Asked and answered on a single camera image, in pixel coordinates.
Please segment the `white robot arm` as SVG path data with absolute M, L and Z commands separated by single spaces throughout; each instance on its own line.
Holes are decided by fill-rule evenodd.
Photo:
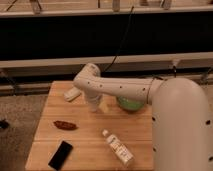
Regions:
M 213 111 L 204 90 L 187 78 L 104 78 L 88 63 L 73 84 L 96 110 L 108 94 L 152 106 L 154 171 L 213 171 Z

